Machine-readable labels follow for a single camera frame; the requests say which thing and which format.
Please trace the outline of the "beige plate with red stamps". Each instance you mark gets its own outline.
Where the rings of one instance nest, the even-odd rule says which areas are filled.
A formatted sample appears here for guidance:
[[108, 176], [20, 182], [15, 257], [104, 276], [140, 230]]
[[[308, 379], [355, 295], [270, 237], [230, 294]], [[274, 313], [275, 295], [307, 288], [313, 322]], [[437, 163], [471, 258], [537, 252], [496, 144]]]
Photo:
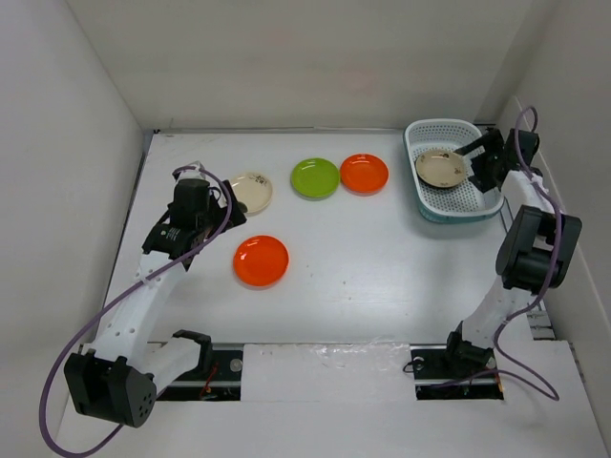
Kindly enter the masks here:
[[421, 154], [415, 161], [415, 170], [425, 184], [439, 189], [459, 186], [467, 178], [462, 156], [444, 149], [431, 149]]

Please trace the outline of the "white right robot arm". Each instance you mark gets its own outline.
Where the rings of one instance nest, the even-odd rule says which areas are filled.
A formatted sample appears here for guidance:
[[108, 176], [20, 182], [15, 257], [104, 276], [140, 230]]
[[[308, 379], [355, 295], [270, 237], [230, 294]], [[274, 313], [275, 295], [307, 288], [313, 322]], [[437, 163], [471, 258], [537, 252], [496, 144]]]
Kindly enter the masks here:
[[485, 369], [499, 350], [502, 329], [562, 284], [577, 247], [581, 220], [561, 212], [540, 170], [531, 165], [539, 143], [533, 131], [513, 129], [504, 136], [490, 129], [457, 149], [462, 156], [482, 149], [472, 160], [472, 182], [480, 191], [499, 190], [515, 214], [497, 253], [493, 286], [441, 352], [441, 364], [454, 376]]

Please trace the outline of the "orange plate near left arm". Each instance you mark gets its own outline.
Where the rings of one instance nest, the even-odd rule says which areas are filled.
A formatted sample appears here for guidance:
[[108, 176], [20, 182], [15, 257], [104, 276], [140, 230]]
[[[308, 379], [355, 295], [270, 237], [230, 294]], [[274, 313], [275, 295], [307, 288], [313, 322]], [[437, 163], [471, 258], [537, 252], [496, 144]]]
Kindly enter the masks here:
[[289, 262], [288, 250], [280, 240], [258, 235], [238, 246], [233, 257], [233, 269], [241, 282], [263, 288], [279, 281]]

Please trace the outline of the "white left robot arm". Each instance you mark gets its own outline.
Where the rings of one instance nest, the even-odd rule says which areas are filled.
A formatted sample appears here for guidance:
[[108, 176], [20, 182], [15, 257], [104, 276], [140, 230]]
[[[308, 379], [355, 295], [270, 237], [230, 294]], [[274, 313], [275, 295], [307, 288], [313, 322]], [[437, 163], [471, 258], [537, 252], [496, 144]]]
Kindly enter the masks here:
[[120, 300], [84, 354], [73, 353], [64, 375], [77, 413], [126, 427], [148, 419], [158, 395], [184, 374], [202, 378], [214, 366], [209, 336], [181, 329], [158, 350], [147, 343], [171, 292], [204, 243], [246, 217], [227, 181], [220, 206], [204, 177], [177, 179], [172, 201], [142, 244], [135, 291]]

